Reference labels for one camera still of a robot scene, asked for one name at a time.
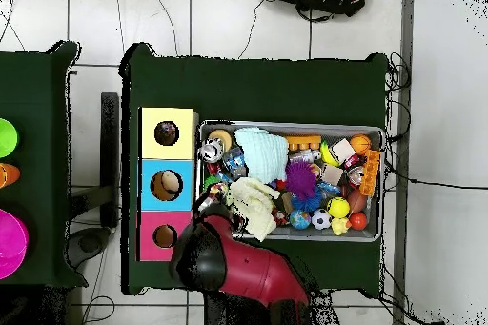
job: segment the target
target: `soccer ball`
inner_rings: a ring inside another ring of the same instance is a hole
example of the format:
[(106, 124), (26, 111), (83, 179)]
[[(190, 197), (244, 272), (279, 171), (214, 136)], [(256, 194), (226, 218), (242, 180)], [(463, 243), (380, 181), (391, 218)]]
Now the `soccer ball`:
[(318, 230), (328, 229), (331, 227), (331, 215), (325, 209), (318, 209), (312, 216), (312, 224)]

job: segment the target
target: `orange toy block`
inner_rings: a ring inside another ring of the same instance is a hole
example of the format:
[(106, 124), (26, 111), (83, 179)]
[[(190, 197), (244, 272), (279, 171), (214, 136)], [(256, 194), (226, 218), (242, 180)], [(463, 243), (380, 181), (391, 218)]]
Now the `orange toy block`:
[(285, 137), (288, 141), (290, 151), (294, 152), (296, 150), (318, 150), (320, 148), (320, 136), (287, 136)]
[(379, 167), (379, 158), (381, 152), (368, 150), (366, 152), (366, 164), (364, 164), (364, 176), (362, 177), (359, 191), (366, 196), (373, 196), (375, 194), (377, 169)]

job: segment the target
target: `blue ball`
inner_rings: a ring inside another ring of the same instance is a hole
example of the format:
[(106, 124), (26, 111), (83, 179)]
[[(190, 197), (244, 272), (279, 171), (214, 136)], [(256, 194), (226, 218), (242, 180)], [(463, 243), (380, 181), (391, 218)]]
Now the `blue ball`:
[(305, 230), (310, 226), (311, 221), (312, 218), (305, 211), (295, 210), (290, 214), (290, 223), (298, 230)]

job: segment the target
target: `green table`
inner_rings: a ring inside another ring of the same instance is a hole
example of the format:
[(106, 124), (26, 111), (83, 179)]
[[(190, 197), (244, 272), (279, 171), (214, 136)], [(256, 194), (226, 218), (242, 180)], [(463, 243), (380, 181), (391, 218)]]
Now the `green table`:
[(64, 256), (70, 222), (66, 79), (77, 54), (72, 42), (59, 42), (46, 53), (0, 52), (0, 117), (20, 137), (0, 162), (21, 172), (16, 183), (0, 190), (0, 208), (22, 219), (30, 236), (23, 264), (0, 285), (86, 285)]
[[(366, 61), (224, 60), (155, 57), (146, 44), (132, 45), (121, 65), (123, 175), (122, 280), (125, 292), (176, 287), (164, 262), (134, 257), (137, 208), (137, 109), (192, 108), (205, 119), (366, 125), (384, 127), (387, 59)], [(128, 215), (125, 205), (130, 206)], [(363, 289), (379, 295), (380, 241), (370, 243), (265, 240), (286, 254), (301, 274), (308, 267), (321, 288)]]

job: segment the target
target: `table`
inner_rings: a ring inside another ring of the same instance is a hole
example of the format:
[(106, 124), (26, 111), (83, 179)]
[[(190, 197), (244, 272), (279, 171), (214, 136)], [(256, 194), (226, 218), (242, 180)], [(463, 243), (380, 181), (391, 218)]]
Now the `table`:
[[(122, 189), (121, 244), (124, 293), (135, 294), (146, 286), (177, 286), (170, 277), (168, 263), (135, 260), (139, 107), (192, 108), (200, 121), (384, 127), (386, 66), (387, 59), (382, 54), (370, 55), (365, 61), (236, 61), (156, 57), (149, 45), (132, 45), (120, 67), (124, 80), (122, 176), (126, 182)], [(378, 297), (380, 241), (381, 238), (370, 243), (265, 240), (261, 245), (286, 254), (300, 275), (313, 276), (321, 288), (362, 289)]]

